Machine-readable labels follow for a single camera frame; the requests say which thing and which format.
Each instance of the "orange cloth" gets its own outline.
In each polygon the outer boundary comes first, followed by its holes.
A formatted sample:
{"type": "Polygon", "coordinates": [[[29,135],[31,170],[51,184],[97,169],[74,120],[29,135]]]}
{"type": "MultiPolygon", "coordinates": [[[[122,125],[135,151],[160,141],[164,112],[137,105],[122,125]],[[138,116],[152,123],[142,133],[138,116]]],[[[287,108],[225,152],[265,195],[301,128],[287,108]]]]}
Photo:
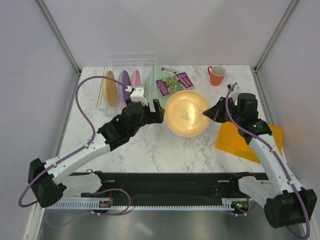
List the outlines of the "orange cloth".
{"type": "MultiPolygon", "coordinates": [[[[281,127],[268,124],[280,153],[284,140],[284,130],[281,127]]],[[[238,128],[231,122],[221,124],[215,148],[237,155],[244,159],[260,163],[255,152],[247,145],[245,139],[238,133],[238,128]]]]}

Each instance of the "wire dish rack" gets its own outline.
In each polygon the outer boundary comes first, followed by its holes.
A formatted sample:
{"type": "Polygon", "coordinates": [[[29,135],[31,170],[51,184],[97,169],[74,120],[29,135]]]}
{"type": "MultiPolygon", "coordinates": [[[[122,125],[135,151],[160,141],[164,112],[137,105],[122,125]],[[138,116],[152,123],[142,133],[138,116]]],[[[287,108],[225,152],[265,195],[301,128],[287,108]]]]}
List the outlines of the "wire dish rack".
{"type": "MultiPolygon", "coordinates": [[[[119,78],[120,73],[126,70],[131,78],[132,73],[138,70],[141,77],[141,85],[144,86],[144,95],[150,103],[151,110],[154,110],[153,99],[157,98],[156,80],[158,79],[159,58],[156,54],[125,54],[109,55],[105,61],[103,75],[112,71],[115,79],[119,78]]],[[[125,107],[120,101],[119,92],[116,95],[116,104],[114,107],[109,106],[103,95],[102,80],[100,85],[97,108],[106,116],[115,116],[121,113],[125,107]]]]}

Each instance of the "robotic arm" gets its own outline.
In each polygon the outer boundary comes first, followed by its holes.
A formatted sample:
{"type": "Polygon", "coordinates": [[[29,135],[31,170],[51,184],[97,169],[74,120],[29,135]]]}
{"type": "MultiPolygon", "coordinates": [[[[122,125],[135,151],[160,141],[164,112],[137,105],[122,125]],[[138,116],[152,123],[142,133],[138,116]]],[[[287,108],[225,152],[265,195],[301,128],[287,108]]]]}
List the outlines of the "robotic arm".
{"type": "Polygon", "coordinates": [[[312,189],[305,190],[291,172],[276,146],[268,124],[258,118],[257,108],[258,101],[254,94],[240,93],[237,97],[237,105],[232,98],[226,101],[225,97],[221,97],[214,107],[204,111],[203,114],[214,122],[230,121],[236,124],[239,134],[258,156],[270,185],[261,183],[249,174],[241,174],[238,177],[238,187],[241,192],[250,196],[264,208],[269,224],[274,228],[279,228],[305,223],[301,203],[310,219],[317,196],[312,189]]]}
{"type": "Polygon", "coordinates": [[[55,204],[66,194],[96,192],[101,187],[101,181],[94,173],[86,176],[70,176],[70,174],[91,160],[127,143],[141,127],[163,122],[165,110],[161,108],[159,100],[153,100],[155,112],[151,112],[142,86],[134,90],[128,86],[127,91],[131,93],[127,106],[120,115],[98,129],[90,145],[85,142],[64,155],[45,162],[37,158],[30,163],[29,183],[42,171],[54,165],[31,186],[42,208],[55,204]],[[69,155],[71,156],[65,161],[57,164],[59,159],[69,155]]]}

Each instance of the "gray floor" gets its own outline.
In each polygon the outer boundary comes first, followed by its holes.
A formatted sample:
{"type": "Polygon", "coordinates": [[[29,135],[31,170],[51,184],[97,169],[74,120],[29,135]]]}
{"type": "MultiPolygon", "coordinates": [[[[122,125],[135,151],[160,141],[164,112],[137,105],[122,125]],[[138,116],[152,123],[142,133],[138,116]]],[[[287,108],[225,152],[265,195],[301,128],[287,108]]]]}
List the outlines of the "gray floor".
{"type": "MultiPolygon", "coordinates": [[[[82,210],[46,210],[53,225],[66,223],[82,210]]],[[[301,226],[293,228],[302,234],[301,226]]],[[[121,216],[88,214],[60,228],[42,223],[38,240],[294,240],[285,227],[269,226],[263,209],[246,217],[217,211],[132,211],[121,216]]]]}

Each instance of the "yellow plate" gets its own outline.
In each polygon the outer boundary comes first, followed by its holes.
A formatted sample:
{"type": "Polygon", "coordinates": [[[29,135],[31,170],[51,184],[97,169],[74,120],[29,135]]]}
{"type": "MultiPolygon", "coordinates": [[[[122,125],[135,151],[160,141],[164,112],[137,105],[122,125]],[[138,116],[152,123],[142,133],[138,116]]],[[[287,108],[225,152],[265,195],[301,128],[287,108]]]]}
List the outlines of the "yellow plate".
{"type": "Polygon", "coordinates": [[[202,133],[210,119],[202,113],[210,105],[200,93],[183,90],[172,95],[165,105],[164,120],[176,134],[192,137],[202,133]]]}
{"type": "MultiPolygon", "coordinates": [[[[108,71],[104,76],[108,78],[115,79],[114,74],[112,71],[108,71]]],[[[105,102],[110,106],[114,107],[117,102],[117,86],[116,83],[113,81],[110,81],[108,79],[102,80],[102,93],[105,102]]]]}

